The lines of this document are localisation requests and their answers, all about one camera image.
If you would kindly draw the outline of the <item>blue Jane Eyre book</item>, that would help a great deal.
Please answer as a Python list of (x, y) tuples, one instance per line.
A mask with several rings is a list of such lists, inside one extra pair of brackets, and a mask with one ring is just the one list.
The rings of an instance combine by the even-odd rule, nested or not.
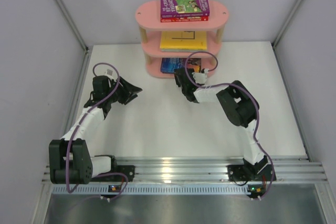
[(162, 73), (173, 74), (175, 69), (184, 68), (186, 62), (187, 68), (192, 68), (195, 72), (199, 72), (201, 70), (201, 58), (163, 58), (161, 61), (160, 71)]

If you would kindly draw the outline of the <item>yellow Little Prince book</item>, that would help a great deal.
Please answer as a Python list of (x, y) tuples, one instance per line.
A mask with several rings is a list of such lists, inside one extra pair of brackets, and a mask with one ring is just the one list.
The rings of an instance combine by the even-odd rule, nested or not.
[(160, 49), (207, 49), (206, 31), (163, 31)]

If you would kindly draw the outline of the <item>red treehouse book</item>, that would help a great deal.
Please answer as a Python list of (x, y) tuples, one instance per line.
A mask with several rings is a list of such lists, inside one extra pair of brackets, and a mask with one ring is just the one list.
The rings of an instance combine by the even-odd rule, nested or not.
[(206, 22), (208, 21), (208, 16), (200, 17), (171, 17), (171, 18), (160, 18), (161, 23), (176, 23), (176, 22)]

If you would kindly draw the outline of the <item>purple treehouse book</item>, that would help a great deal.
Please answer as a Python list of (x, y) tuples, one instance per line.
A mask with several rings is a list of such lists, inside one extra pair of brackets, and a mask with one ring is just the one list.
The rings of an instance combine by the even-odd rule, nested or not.
[(160, 0), (161, 18), (209, 16), (208, 0)]

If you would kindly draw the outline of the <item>pale green hardcover book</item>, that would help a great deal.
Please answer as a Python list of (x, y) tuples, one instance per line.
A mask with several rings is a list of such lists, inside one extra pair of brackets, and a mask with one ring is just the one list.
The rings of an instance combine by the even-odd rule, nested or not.
[(162, 48), (160, 49), (161, 52), (197, 52), (197, 51), (205, 51), (205, 49), (175, 49), (175, 48)]

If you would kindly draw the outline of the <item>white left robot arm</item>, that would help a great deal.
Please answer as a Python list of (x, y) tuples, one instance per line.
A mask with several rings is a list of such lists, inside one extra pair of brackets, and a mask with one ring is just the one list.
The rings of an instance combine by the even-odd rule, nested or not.
[(88, 184), (102, 177), (114, 180), (123, 173), (113, 155), (91, 155), (88, 144), (93, 142), (112, 104), (127, 105), (142, 89), (122, 77), (114, 80), (106, 75), (94, 77), (92, 87), (79, 119), (61, 139), (49, 144), (49, 173), (53, 184)]

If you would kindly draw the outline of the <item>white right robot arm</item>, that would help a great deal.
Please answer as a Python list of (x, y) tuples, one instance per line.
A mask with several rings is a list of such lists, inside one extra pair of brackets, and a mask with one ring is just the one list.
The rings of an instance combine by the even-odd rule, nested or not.
[(257, 140), (259, 104), (238, 80), (232, 83), (206, 86), (206, 70), (195, 72), (191, 68), (174, 70), (178, 87), (188, 101), (194, 103), (218, 102), (231, 124), (244, 131), (240, 137), (243, 148), (243, 170), (251, 180), (258, 180), (268, 165), (265, 151)]

